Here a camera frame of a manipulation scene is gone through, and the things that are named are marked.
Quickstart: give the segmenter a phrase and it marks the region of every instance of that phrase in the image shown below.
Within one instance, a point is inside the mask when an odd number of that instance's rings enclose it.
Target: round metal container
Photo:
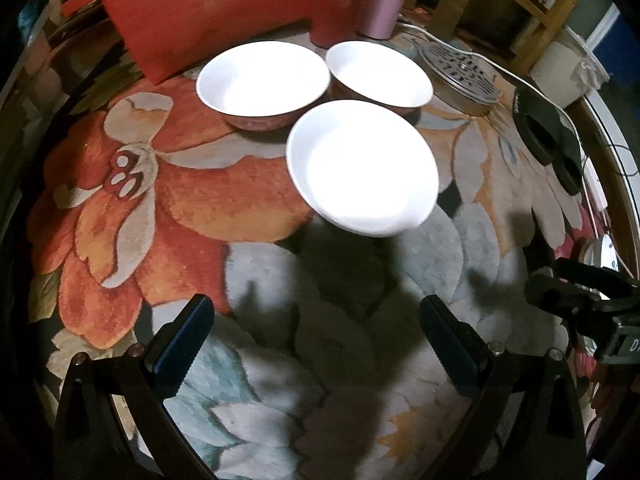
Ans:
[[[422,44],[418,53],[434,93],[455,109],[482,116],[498,102],[499,92],[473,57],[439,43]]]

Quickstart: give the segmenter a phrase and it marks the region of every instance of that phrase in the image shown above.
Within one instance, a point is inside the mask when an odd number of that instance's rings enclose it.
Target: bowl rim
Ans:
[[[422,140],[424,142],[424,146],[426,148],[425,154],[427,155],[427,161],[426,164],[430,164],[433,169],[434,169],[434,174],[436,176],[436,183],[435,183],[435,189],[436,189],[436,193],[434,194],[433,200],[429,201],[429,203],[425,202],[424,205],[424,209],[423,211],[420,213],[419,216],[419,222],[415,225],[412,225],[411,227],[404,227],[400,230],[393,230],[393,231],[386,231],[386,232],[372,232],[372,231],[364,231],[364,230],[358,230],[356,228],[353,228],[352,226],[346,225],[343,222],[340,221],[340,219],[336,218],[334,215],[332,215],[331,213],[327,212],[324,208],[320,207],[319,204],[317,204],[316,200],[312,200],[308,193],[306,193],[304,191],[304,189],[302,189],[302,186],[300,186],[300,181],[296,176],[296,173],[293,171],[292,169],[292,156],[291,156],[291,150],[292,150],[292,146],[294,143],[294,140],[296,138],[296,132],[300,129],[300,124],[302,124],[303,120],[305,119],[305,117],[308,114],[311,113],[318,113],[316,110],[318,110],[318,108],[320,109],[324,109],[324,108],[328,108],[328,107],[333,107],[333,106],[348,106],[348,104],[354,104],[356,103],[357,106],[363,106],[363,107],[375,107],[375,108],[379,108],[381,110],[384,110],[384,113],[389,113],[392,114],[395,118],[398,119],[398,121],[403,121],[404,124],[406,124],[407,128],[404,128],[406,131],[409,131],[410,129],[413,130],[415,132],[415,135],[418,136],[420,138],[420,140]],[[424,137],[420,134],[420,132],[411,124],[409,123],[407,120],[405,120],[404,118],[402,118],[401,116],[399,116],[398,114],[394,113],[393,111],[389,110],[388,108],[385,108],[381,105],[377,105],[375,103],[369,103],[366,101],[361,101],[361,100],[356,100],[356,99],[341,99],[341,100],[337,100],[337,101],[329,101],[327,103],[323,103],[321,105],[318,105],[314,108],[312,108],[311,110],[309,110],[308,112],[306,112],[304,115],[302,115],[302,117],[300,117],[296,123],[293,125],[293,127],[291,128],[291,131],[289,133],[289,137],[287,137],[287,144],[285,146],[285,160],[287,163],[287,171],[289,172],[289,176],[291,177],[291,180],[293,181],[294,186],[296,187],[296,190],[298,191],[298,193],[300,193],[300,196],[305,200],[305,202],[309,205],[309,207],[311,207],[311,209],[313,209],[315,212],[317,212],[320,216],[322,216],[323,218],[325,218],[327,221],[331,222],[332,224],[334,224],[335,226],[339,227],[340,229],[344,229],[345,231],[354,233],[354,234],[358,234],[358,235],[363,235],[363,236],[369,236],[369,237],[373,237],[373,238],[385,238],[385,237],[390,237],[390,236],[394,236],[397,235],[407,229],[412,229],[412,228],[416,228],[419,225],[421,225],[428,217],[429,215],[433,212],[436,203],[438,201],[438,192],[437,190],[440,187],[440,173],[438,172],[438,165],[437,162],[435,160],[435,156],[433,155],[433,150],[431,149],[430,145],[426,142],[426,140],[424,139]]]
[[[411,63],[412,65],[415,65],[415,67],[412,67],[412,70],[417,69],[418,72],[416,73],[421,73],[425,80],[427,81],[427,83],[429,84],[429,89],[428,89],[428,99],[426,101],[421,101],[420,104],[416,104],[416,105],[407,105],[406,103],[399,103],[399,102],[390,102],[390,101],[381,101],[380,99],[378,99],[375,96],[372,96],[370,94],[370,92],[368,91],[368,89],[364,89],[364,91],[360,90],[360,89],[355,89],[352,86],[348,85],[347,83],[345,83],[345,81],[343,79],[341,79],[340,77],[338,77],[336,75],[336,73],[334,72],[334,69],[332,68],[332,57],[334,57],[335,53],[338,52],[339,50],[345,49],[345,48],[351,48],[352,46],[354,46],[354,44],[358,44],[358,47],[360,47],[362,44],[366,44],[366,45],[370,45],[370,46],[366,46],[365,48],[369,48],[371,50],[378,50],[379,52],[383,52],[382,49],[385,49],[386,51],[391,51],[393,54],[391,54],[392,56],[401,56],[404,60],[406,60],[408,63],[406,63],[406,66],[410,66],[409,63]],[[397,107],[397,108],[407,108],[407,109],[411,109],[411,108],[420,108],[422,106],[424,106],[425,104],[428,104],[432,99],[433,99],[433,82],[431,81],[431,78],[429,77],[429,75],[422,69],[422,67],[420,67],[420,65],[418,65],[414,60],[410,59],[409,57],[405,56],[404,54],[402,54],[401,52],[398,52],[397,50],[395,50],[394,48],[391,48],[389,46],[380,44],[380,43],[373,43],[372,41],[364,41],[364,40],[352,40],[352,41],[343,41],[342,43],[338,43],[335,44],[334,46],[332,46],[326,53],[326,56],[324,58],[324,61],[327,65],[327,67],[329,68],[329,72],[331,73],[331,75],[333,77],[335,77],[340,83],[342,83],[344,86],[346,86],[348,89],[350,89],[353,92],[356,92],[357,94],[360,94],[364,97],[366,97],[367,99],[370,99],[376,103],[381,103],[383,105],[386,106],[393,106],[393,107]]]
[[[265,43],[276,43],[276,44],[280,44],[280,45],[290,45],[290,47],[292,47],[293,50],[298,50],[299,52],[302,52],[303,50],[308,52],[309,54],[312,54],[313,56],[309,56],[309,59],[313,60],[313,62],[318,62],[318,67],[324,66],[324,79],[325,81],[323,82],[323,87],[321,91],[317,92],[317,95],[315,95],[315,97],[313,97],[311,100],[309,100],[308,102],[304,103],[302,106],[298,106],[296,108],[288,108],[286,110],[282,110],[282,111],[277,111],[276,113],[273,114],[269,114],[269,115],[256,115],[256,114],[242,114],[242,115],[238,115],[238,114],[233,114],[233,113],[229,113],[229,111],[222,109],[221,107],[217,107],[212,105],[208,99],[206,99],[202,92],[200,91],[200,85],[201,85],[201,81],[203,78],[203,75],[206,76],[207,73],[212,70],[212,67],[215,66],[216,62],[220,62],[221,59],[223,59],[225,56],[228,55],[229,52],[232,51],[237,51],[238,49],[244,49],[244,48],[253,48],[254,46],[256,46],[256,48],[259,48],[258,45],[261,44],[265,44]],[[225,50],[224,52],[221,52],[220,54],[218,54],[216,57],[214,57],[213,59],[211,59],[210,61],[208,61],[200,70],[200,73],[198,74],[198,77],[196,78],[196,94],[198,96],[198,98],[200,99],[200,101],[206,105],[209,108],[212,108],[212,110],[215,110],[223,115],[226,116],[233,116],[233,117],[246,117],[246,118],[267,118],[267,117],[275,117],[275,116],[279,116],[279,115],[284,115],[284,114],[289,114],[292,112],[295,112],[297,110],[300,110],[302,108],[305,108],[307,106],[309,106],[310,104],[314,103],[315,101],[317,101],[319,98],[322,97],[322,95],[324,95],[324,93],[327,91],[327,89],[329,88],[329,85],[331,84],[331,71],[329,70],[329,67],[326,65],[324,59],[322,59],[322,57],[317,53],[314,52],[313,50],[302,46],[302,45],[298,45],[297,43],[289,43],[288,41],[273,41],[273,40],[269,40],[269,41],[251,41],[249,43],[243,43],[240,44],[238,46],[235,46],[233,48],[230,48],[228,50]]]

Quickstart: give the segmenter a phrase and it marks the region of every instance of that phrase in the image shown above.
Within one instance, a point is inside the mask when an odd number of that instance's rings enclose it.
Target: rug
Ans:
[[[310,46],[305,34],[284,39]],[[566,347],[559,319],[529,306],[523,287],[593,232],[581,197],[518,136],[500,75],[484,118],[436,97],[415,117],[437,161],[438,203],[417,229],[375,239],[302,200],[286,131],[235,131],[197,98],[199,67],[153,86],[112,44],[69,89],[25,191],[50,420],[76,352],[148,342],[199,292],[215,326],[165,406],[219,478],[411,479],[468,407],[420,330],[425,295],[513,352]],[[412,55],[406,38],[387,44]]]

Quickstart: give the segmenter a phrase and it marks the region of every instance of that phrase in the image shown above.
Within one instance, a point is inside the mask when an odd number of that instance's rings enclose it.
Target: white power strip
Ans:
[[[587,181],[587,186],[593,195],[596,209],[599,212],[604,211],[607,208],[607,197],[604,195],[602,184],[590,158],[584,167],[584,179]]]

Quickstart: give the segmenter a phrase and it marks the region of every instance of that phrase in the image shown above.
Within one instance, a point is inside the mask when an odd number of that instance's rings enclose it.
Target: white cable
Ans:
[[[513,77],[514,79],[516,79],[517,81],[521,82],[523,85],[528,86],[529,88],[531,88],[536,94],[538,94],[540,97],[542,97],[545,101],[547,101],[548,103],[551,103],[562,115],[565,116],[566,120],[568,121],[568,123],[571,125],[571,129],[574,131],[574,135],[576,138],[578,138],[578,129],[575,127],[574,122],[571,120],[571,117],[569,117],[569,115],[567,114],[567,112],[565,112],[561,107],[559,107],[555,102],[553,102],[551,99],[549,99],[547,96],[545,96],[540,90],[538,90],[535,86],[533,86],[532,84],[530,84],[529,82],[525,81],[523,78],[515,75],[512,72],[509,72],[506,68],[500,66],[499,64],[497,64],[494,61],[491,61],[489,58],[483,56],[482,54],[478,54],[477,52],[473,52],[473,51],[467,51],[467,50],[460,50],[459,48],[456,48],[455,46],[452,46],[451,44],[447,43],[446,41],[442,41],[440,38],[437,38],[436,36],[434,36],[433,34],[431,34],[428,30],[425,30],[422,27],[418,27],[417,25],[412,25],[411,23],[404,23],[404,22],[398,22],[398,25],[400,25],[400,27],[402,28],[408,28],[409,30],[415,30],[417,32],[420,32],[421,34],[424,34],[427,38],[430,38],[434,41],[437,41],[438,43],[446,46],[447,48],[451,48],[453,50],[455,50],[457,53],[459,54],[465,54],[466,56],[475,56],[478,57],[479,59],[482,59],[484,62],[487,62],[488,64],[490,64],[491,66],[493,66],[494,68],[497,68],[498,70],[501,70],[502,72],[504,72],[505,74],[510,75],[511,77]],[[585,161],[588,159],[587,155],[584,154],[585,159],[582,161],[582,163],[584,164]],[[582,187],[585,190],[585,198],[587,200],[587,207],[589,209],[589,216],[591,219],[591,227],[593,228],[593,232],[597,235],[598,234],[598,229],[596,227],[596,222],[595,222],[595,217],[593,215],[593,209],[591,208],[591,201],[589,200],[589,193],[587,191],[587,184],[584,181],[584,176],[582,177]]]
[[[620,265],[622,265],[623,269],[626,270],[626,273],[631,276],[633,279],[637,279],[636,276],[634,276],[634,274],[629,270],[629,268],[626,266],[626,263],[624,262],[624,260],[622,258],[620,258],[620,255],[618,254],[618,251],[616,251],[616,258],[618,259],[618,261],[620,262]]]

